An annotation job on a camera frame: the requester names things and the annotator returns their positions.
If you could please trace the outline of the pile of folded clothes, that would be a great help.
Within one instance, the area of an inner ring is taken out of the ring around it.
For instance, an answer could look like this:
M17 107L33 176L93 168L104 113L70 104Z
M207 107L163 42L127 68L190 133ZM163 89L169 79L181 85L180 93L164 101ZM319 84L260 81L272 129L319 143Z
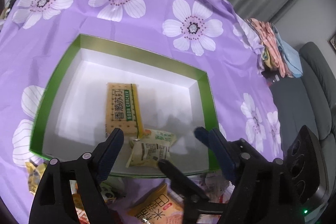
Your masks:
M242 28L249 45L259 51L262 71L278 72L282 78L302 77L298 51L281 38L274 24L249 18L243 21Z

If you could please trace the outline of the gold wrapped snack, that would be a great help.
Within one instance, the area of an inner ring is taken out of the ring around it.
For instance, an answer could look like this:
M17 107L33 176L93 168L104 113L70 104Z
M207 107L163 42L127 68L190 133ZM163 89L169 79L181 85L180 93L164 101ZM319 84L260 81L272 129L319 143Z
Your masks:
M46 170L47 165L45 162L39 165L34 165L32 162L26 162L25 165L26 165L27 172L29 174L28 176L29 192L35 195L37 192L39 183L41 181L41 178L43 176L43 173Z

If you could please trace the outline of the purple floral tablecloth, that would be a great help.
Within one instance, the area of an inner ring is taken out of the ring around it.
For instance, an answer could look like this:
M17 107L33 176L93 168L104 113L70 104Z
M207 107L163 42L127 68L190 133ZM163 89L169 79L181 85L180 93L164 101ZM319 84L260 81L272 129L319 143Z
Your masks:
M27 223L25 163L33 118L70 43L84 33L165 55L204 70L219 128L266 159L283 155L280 123L261 74L257 33L226 0L17 0L1 30L1 198Z

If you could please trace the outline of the pale yellow snack packet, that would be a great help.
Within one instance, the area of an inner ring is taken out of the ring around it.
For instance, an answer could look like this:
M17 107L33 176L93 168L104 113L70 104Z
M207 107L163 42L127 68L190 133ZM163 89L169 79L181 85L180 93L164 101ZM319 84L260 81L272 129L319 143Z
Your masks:
M176 135L171 132L146 129L141 137L130 138L131 154L126 167L157 168L160 159L170 160L170 148L176 141Z

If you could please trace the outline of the orange red snack packet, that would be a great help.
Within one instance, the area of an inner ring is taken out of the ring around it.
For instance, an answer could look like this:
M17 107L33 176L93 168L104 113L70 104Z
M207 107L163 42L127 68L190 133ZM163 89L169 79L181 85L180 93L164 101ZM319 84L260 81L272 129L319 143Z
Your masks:
M88 217L85 213L84 206L83 206L80 194L78 192L77 182L75 180L70 180L70 187L71 187L72 198L75 204L76 213L77 213L80 223L89 224Z

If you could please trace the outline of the grey sofa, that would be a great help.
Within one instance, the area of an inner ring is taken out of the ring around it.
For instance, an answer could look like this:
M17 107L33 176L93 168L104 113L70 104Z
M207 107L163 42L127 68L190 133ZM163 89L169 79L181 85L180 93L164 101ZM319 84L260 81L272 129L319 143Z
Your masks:
M299 50L303 75L281 78L270 87L280 121L281 149L286 152L307 125L320 142L335 142L335 76L313 42Z

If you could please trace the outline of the red white snack packet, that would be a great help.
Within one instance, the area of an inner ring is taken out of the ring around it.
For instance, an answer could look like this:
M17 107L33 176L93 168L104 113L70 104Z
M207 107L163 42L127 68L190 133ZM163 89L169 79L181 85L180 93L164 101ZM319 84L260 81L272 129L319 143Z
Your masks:
M201 186L214 203L228 203L235 186L227 180L221 171L201 175Z

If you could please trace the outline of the cartoon animal snack packet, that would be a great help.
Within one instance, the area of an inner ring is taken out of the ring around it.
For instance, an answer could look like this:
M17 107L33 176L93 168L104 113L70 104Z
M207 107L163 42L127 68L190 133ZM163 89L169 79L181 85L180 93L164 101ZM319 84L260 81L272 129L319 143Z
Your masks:
M122 178L109 176L100 184L101 195L107 205L115 203L116 201L126 196L125 184Z

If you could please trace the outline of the framed wall picture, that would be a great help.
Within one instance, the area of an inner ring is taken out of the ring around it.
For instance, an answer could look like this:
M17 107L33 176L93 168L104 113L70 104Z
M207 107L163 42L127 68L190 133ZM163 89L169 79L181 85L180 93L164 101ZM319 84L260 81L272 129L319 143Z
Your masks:
M329 43L334 51L336 51L336 33L333 34L332 38L329 40Z

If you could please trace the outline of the large orange rice snack bag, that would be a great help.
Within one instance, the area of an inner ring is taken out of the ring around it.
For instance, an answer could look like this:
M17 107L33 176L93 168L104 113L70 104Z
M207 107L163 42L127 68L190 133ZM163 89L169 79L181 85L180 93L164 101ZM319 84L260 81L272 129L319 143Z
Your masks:
M132 207L127 214L141 223L183 223L183 208L168 193L168 184L153 191L146 200Z

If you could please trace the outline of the green cardboard box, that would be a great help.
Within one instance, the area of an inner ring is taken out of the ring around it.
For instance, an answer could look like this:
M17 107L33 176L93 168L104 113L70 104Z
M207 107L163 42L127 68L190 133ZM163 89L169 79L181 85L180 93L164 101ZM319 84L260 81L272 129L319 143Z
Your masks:
M123 146L111 175L159 178L153 167L129 166L130 141L150 129L173 133L173 163L187 175L217 170L194 129L219 125L205 71L124 43L80 34L68 47L35 114L30 151L70 161L92 152L115 129Z

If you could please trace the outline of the soda cracker packet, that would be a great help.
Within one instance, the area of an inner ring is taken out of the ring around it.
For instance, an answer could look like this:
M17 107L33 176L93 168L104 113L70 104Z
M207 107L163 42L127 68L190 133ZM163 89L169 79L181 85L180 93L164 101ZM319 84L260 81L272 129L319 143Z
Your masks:
M105 133L109 136L115 128L136 138L144 133L137 85L108 83L106 99Z

